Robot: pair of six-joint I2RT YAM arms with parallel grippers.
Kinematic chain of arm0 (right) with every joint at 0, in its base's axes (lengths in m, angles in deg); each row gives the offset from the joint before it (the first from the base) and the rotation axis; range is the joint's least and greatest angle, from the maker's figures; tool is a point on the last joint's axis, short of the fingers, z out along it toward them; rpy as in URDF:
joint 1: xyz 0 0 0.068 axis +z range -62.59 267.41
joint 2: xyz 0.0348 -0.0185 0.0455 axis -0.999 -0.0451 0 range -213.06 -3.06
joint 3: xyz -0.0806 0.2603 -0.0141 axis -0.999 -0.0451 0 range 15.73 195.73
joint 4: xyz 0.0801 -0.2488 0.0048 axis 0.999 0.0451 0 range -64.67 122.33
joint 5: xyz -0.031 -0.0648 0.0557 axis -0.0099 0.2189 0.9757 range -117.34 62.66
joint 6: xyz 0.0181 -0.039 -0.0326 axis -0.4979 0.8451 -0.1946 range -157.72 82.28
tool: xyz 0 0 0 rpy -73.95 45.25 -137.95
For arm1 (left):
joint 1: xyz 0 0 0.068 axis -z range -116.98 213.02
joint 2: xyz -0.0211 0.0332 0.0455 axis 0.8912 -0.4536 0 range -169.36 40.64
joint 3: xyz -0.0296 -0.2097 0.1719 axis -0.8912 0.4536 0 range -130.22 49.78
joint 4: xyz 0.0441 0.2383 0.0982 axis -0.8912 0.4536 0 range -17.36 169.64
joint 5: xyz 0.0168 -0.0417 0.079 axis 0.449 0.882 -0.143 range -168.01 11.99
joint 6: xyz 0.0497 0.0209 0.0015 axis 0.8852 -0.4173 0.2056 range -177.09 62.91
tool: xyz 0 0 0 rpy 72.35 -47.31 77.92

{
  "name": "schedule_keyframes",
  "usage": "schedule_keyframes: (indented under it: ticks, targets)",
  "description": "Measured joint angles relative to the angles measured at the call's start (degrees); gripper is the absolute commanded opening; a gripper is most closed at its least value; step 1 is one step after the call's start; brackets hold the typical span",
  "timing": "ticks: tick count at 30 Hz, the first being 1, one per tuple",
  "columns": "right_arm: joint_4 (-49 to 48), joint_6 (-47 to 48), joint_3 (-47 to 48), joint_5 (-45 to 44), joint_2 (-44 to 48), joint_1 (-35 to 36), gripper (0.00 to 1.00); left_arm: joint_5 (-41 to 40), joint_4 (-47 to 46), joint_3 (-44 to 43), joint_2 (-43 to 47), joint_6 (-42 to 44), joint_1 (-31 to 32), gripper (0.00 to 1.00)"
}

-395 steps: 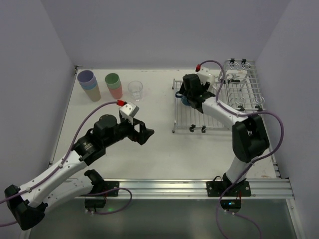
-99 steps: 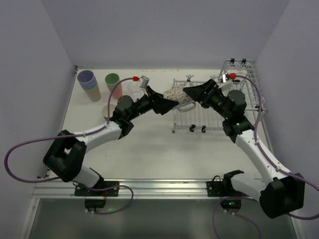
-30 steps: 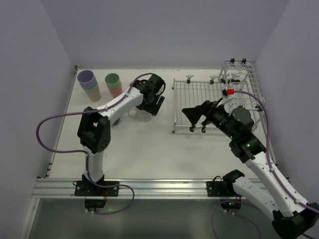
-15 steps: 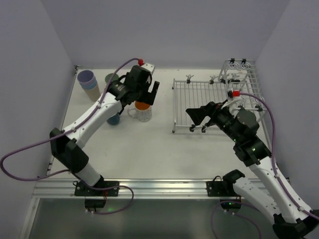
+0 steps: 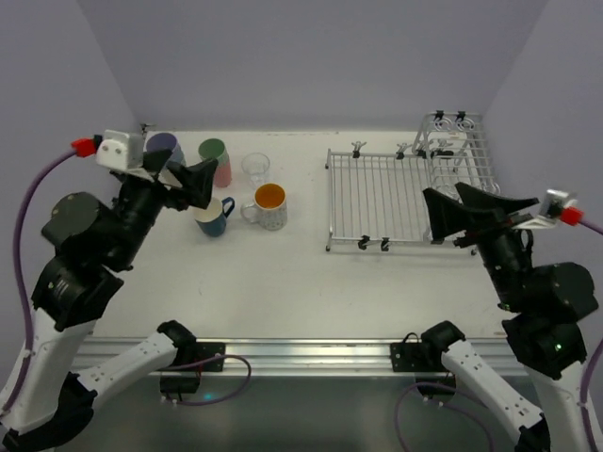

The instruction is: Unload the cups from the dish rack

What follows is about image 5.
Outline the lavender plastic cup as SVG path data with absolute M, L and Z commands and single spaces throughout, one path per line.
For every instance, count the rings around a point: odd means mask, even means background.
M 177 144 L 180 145 L 177 137 L 171 133 L 157 133 L 147 139 L 145 150 L 146 152 L 156 151 L 160 149 L 172 150 Z

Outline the light blue plastic cup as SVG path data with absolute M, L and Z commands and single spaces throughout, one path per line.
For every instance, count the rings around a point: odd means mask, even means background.
M 186 157 L 179 144 L 172 149 L 170 161 L 184 166 L 187 164 Z

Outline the pink plastic cup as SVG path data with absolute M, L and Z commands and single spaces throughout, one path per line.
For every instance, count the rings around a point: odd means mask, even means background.
M 219 188 L 226 188 L 232 183 L 232 168 L 230 158 L 226 156 L 219 161 L 214 174 L 214 185 Z

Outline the green plastic cup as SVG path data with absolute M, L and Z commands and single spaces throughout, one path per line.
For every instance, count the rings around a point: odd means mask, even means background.
M 229 159 L 225 143 L 219 138 L 208 138 L 198 146 L 198 154 L 202 160 L 215 159 L 220 166 Z

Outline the dark blue ceramic mug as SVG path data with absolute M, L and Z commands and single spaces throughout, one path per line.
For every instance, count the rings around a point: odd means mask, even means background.
M 206 208 L 195 207 L 193 217 L 204 234 L 210 237 L 223 235 L 227 227 L 227 219 L 236 207 L 235 199 L 226 197 L 222 200 L 212 198 Z

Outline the clear drinking glass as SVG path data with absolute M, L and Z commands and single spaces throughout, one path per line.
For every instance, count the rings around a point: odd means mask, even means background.
M 269 182 L 270 160 L 263 153 L 247 154 L 241 162 L 241 169 L 252 188 Z

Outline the white patterned mug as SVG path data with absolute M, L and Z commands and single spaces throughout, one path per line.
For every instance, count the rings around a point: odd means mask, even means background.
M 283 229 L 288 219 L 285 190 L 274 183 L 258 187 L 253 193 L 253 200 L 240 207 L 240 215 L 267 231 Z

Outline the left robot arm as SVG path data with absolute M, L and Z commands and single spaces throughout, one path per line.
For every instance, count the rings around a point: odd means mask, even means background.
M 206 207 L 218 163 L 184 167 L 166 152 L 145 156 L 139 172 L 120 175 L 111 205 L 87 192 L 62 198 L 42 236 L 54 257 L 32 294 L 33 338 L 25 347 L 25 376 L 15 376 L 19 394 L 1 419 L 9 451 L 44 451 L 66 444 L 113 396 L 137 380 L 190 357 L 194 335 L 177 321 L 124 353 L 81 372 L 72 369 L 82 343 L 122 287 L 144 239 L 165 208 Z

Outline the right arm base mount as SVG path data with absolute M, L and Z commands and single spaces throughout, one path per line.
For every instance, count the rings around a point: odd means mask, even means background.
M 433 383 L 446 386 L 446 389 L 421 386 L 418 391 L 427 397 L 448 396 L 456 388 L 455 377 L 431 356 L 429 345 L 423 344 L 420 337 L 407 333 L 400 341 L 389 345 L 389 360 L 392 371 L 414 378 L 415 383 Z

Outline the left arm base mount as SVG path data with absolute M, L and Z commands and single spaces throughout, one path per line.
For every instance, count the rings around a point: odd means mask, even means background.
M 179 350 L 170 367 L 196 363 L 224 354 L 226 345 L 223 342 L 197 342 Z M 167 399 L 185 401 L 190 399 L 200 388 L 203 371 L 219 373 L 223 369 L 223 361 L 188 367 L 178 370 L 173 375 L 161 372 L 159 392 Z

